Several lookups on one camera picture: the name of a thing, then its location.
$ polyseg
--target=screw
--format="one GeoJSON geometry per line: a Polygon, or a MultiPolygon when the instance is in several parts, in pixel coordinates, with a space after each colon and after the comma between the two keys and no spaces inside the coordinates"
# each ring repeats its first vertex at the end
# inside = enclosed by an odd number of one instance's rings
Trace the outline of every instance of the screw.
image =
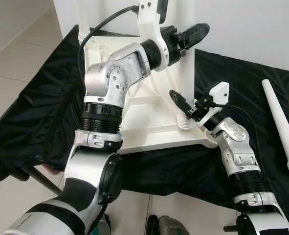
{"type": "Polygon", "coordinates": [[[187,51],[186,51],[186,50],[182,50],[182,51],[180,52],[181,57],[186,56],[186,54],[187,54],[187,51]]]}

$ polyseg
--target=white cylinder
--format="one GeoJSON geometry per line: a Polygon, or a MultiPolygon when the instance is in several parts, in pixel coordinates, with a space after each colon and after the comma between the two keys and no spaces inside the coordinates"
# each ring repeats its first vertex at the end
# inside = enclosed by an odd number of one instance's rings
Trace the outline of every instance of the white cylinder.
{"type": "Polygon", "coordinates": [[[262,81],[262,85],[267,97],[268,104],[270,106],[270,110],[275,120],[276,127],[285,150],[287,159],[288,159],[288,169],[289,169],[289,123],[286,119],[284,112],[279,104],[279,101],[276,97],[275,92],[269,82],[268,79],[262,81]]]}
{"type": "MultiPolygon", "coordinates": [[[[177,29],[184,32],[195,25],[195,0],[177,0],[177,29]]],[[[179,78],[178,91],[192,107],[194,106],[194,47],[187,50],[186,55],[178,62],[179,78]]],[[[177,115],[177,124],[183,129],[193,128],[194,121],[187,120],[180,112],[177,115]]]]}
{"type": "Polygon", "coordinates": [[[85,37],[90,33],[87,0],[77,0],[77,10],[79,17],[79,35],[85,37]]]}

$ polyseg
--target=black cloth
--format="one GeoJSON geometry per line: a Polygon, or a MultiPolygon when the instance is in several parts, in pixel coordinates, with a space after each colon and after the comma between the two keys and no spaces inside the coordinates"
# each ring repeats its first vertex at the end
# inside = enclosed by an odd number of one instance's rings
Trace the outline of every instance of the black cloth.
{"type": "MultiPolygon", "coordinates": [[[[65,37],[39,72],[0,118],[0,181],[16,169],[47,163],[64,170],[74,130],[80,127],[84,89],[78,74],[78,27],[65,37]]],[[[115,36],[101,32],[101,35],[115,36]]],[[[289,71],[196,50],[195,91],[216,82],[230,84],[230,104],[245,109],[256,123],[269,185],[289,215],[289,172],[261,85],[271,81],[289,121],[289,71]]],[[[255,136],[247,117],[237,110],[223,113],[255,136]]],[[[233,208],[231,187],[218,148],[202,145],[160,149],[122,156],[124,189],[167,195],[175,191],[233,208]]]]}

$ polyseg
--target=black end effector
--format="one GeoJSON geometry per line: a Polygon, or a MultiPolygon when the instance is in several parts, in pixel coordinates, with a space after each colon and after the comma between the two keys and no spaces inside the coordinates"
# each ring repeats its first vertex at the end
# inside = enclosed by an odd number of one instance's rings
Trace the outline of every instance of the black end effector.
{"type": "Polygon", "coordinates": [[[168,66],[179,61],[184,56],[185,50],[193,47],[203,40],[209,32],[209,25],[198,23],[183,33],[177,33],[177,28],[173,25],[162,27],[160,33],[169,51],[168,66]]]}
{"type": "Polygon", "coordinates": [[[185,98],[174,90],[170,90],[169,95],[176,106],[184,112],[187,118],[192,118],[194,121],[200,121],[213,105],[213,97],[210,95],[204,95],[201,99],[195,102],[194,108],[191,108],[191,106],[185,101],[185,98]]]}
{"type": "MultiPolygon", "coordinates": [[[[194,103],[195,107],[191,107],[185,100],[185,98],[174,90],[169,91],[169,95],[176,106],[184,112],[188,119],[193,119],[194,121],[200,121],[208,113],[210,107],[214,107],[213,97],[211,95],[204,95],[197,102],[194,103]]],[[[208,121],[208,129],[211,130],[211,123],[214,123],[214,127],[224,119],[224,115],[220,112],[216,113],[208,121]]]]}
{"type": "Polygon", "coordinates": [[[189,49],[198,44],[206,37],[209,32],[209,25],[206,23],[198,23],[183,33],[175,35],[181,49],[189,49]]]}

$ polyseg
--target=silver metal bracket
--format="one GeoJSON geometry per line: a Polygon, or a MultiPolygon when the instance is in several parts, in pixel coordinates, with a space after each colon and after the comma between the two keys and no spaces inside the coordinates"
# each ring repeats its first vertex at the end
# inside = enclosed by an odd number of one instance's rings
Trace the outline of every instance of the silver metal bracket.
{"type": "Polygon", "coordinates": [[[90,66],[85,75],[84,102],[123,108],[129,87],[150,73],[144,48],[137,43],[130,44],[113,53],[106,62],[90,66]]]}
{"type": "Polygon", "coordinates": [[[121,142],[121,134],[109,134],[85,130],[75,131],[73,146],[86,146],[92,148],[103,148],[105,141],[121,142]]]}
{"type": "Polygon", "coordinates": [[[248,132],[242,126],[227,117],[217,125],[212,134],[221,149],[222,162],[228,176],[240,171],[261,171],[249,145],[248,132]]]}
{"type": "Polygon", "coordinates": [[[247,201],[248,205],[251,207],[266,206],[266,205],[274,205],[277,207],[278,205],[277,199],[272,192],[253,192],[253,193],[242,194],[234,198],[234,203],[237,204],[245,200],[247,201]]]}

